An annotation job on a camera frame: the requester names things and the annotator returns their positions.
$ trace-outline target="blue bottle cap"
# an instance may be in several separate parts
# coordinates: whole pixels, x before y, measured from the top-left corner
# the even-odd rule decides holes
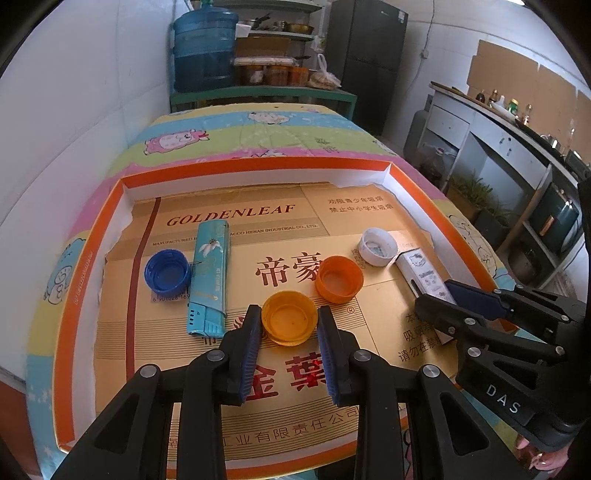
[[[171,298],[187,290],[191,282],[191,268],[178,250],[161,250],[148,260],[144,278],[154,293]]]

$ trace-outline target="green plant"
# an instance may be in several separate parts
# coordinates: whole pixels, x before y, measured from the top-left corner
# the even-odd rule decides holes
[[[517,215],[515,212],[504,208],[498,200],[496,201],[496,204],[486,207],[486,210],[496,218],[497,222],[505,227],[509,227],[511,216]]]
[[[458,192],[476,208],[485,209],[490,206],[490,195],[492,188],[477,179],[475,175],[468,179],[461,177],[452,178],[452,185]]]

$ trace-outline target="orange bottle cap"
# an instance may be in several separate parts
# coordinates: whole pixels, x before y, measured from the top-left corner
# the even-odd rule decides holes
[[[320,263],[315,284],[329,302],[347,303],[363,287],[363,272],[353,260],[334,255]]]
[[[279,291],[262,306],[262,325],[271,340],[283,346],[304,343],[318,324],[314,302],[298,291]]]

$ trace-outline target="blue water bottle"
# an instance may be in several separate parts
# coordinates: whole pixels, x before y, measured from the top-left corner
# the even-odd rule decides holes
[[[202,0],[174,24],[174,89],[199,92],[232,85],[238,15]]]

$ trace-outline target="cabinet drawer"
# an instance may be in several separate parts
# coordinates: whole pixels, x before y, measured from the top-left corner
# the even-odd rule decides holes
[[[470,124],[438,106],[431,107],[427,128],[456,148],[461,148]]]
[[[470,130],[513,167],[533,189],[538,187],[546,167],[517,138],[483,115],[476,115]]]

